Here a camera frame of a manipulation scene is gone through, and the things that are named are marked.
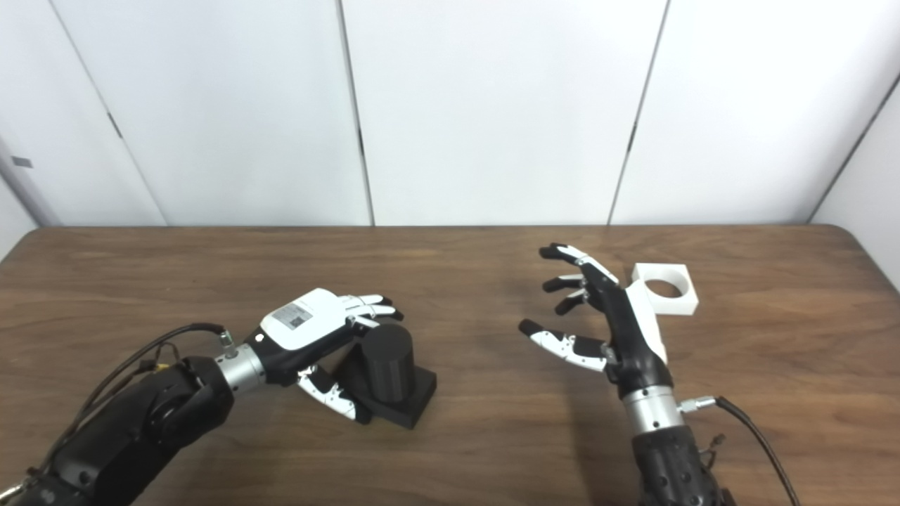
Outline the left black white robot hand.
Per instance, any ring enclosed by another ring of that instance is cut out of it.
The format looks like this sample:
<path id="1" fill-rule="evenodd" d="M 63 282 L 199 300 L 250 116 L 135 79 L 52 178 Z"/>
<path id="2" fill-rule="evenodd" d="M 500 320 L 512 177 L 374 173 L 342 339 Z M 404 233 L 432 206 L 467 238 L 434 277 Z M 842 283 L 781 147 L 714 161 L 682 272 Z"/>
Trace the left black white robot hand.
<path id="1" fill-rule="evenodd" d="M 341 416 L 366 425 L 371 411 L 319 362 L 379 327 L 380 319 L 403 321 L 404 315 L 380 294 L 338 296 L 316 288 L 268 313 L 245 343 L 266 384 L 296 385 Z"/>

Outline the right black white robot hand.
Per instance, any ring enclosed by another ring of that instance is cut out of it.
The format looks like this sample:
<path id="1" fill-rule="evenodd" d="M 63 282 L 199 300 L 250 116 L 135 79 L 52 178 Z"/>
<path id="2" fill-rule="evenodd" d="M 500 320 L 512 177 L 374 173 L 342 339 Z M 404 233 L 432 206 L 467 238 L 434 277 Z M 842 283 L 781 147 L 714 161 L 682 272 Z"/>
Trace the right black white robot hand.
<path id="1" fill-rule="evenodd" d="M 565 315 L 587 304 L 604 315 L 610 338 L 550 330 L 530 319 L 521 320 L 524 336 L 569 364 L 604 372 L 617 385 L 620 399 L 652 387 L 674 387 L 655 312 L 649 302 L 639 301 L 636 289 L 621 286 L 614 273 L 572 245 L 552 242 L 538 253 L 543 259 L 562 260 L 579 269 L 576 275 L 560 275 L 543 283 L 544 292 L 572 289 L 554 311 Z"/>

